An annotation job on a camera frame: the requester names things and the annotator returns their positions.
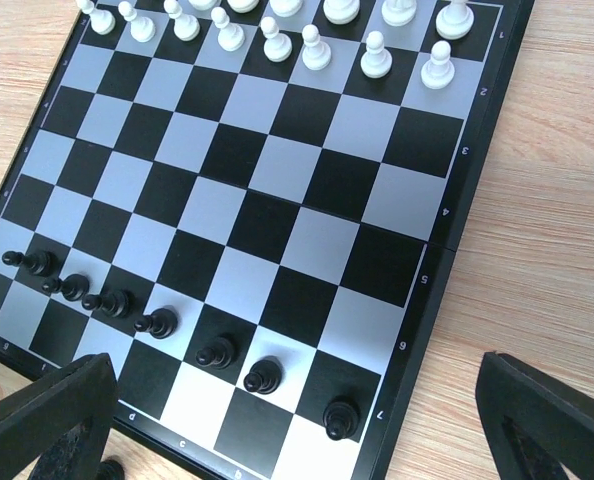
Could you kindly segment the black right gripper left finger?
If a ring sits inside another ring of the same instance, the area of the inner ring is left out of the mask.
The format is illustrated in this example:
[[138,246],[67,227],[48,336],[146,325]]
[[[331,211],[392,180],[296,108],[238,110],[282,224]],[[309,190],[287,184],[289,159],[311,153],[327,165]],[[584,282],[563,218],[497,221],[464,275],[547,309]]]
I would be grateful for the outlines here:
[[107,353],[88,354],[0,400],[0,479],[95,479],[117,403]]

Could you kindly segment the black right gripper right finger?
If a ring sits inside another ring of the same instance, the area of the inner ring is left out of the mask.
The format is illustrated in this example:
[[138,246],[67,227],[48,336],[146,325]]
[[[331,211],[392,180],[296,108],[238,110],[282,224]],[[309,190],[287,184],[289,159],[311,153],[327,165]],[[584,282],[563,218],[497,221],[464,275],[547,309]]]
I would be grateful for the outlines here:
[[594,479],[594,399],[506,353],[483,355],[476,405],[501,479]]

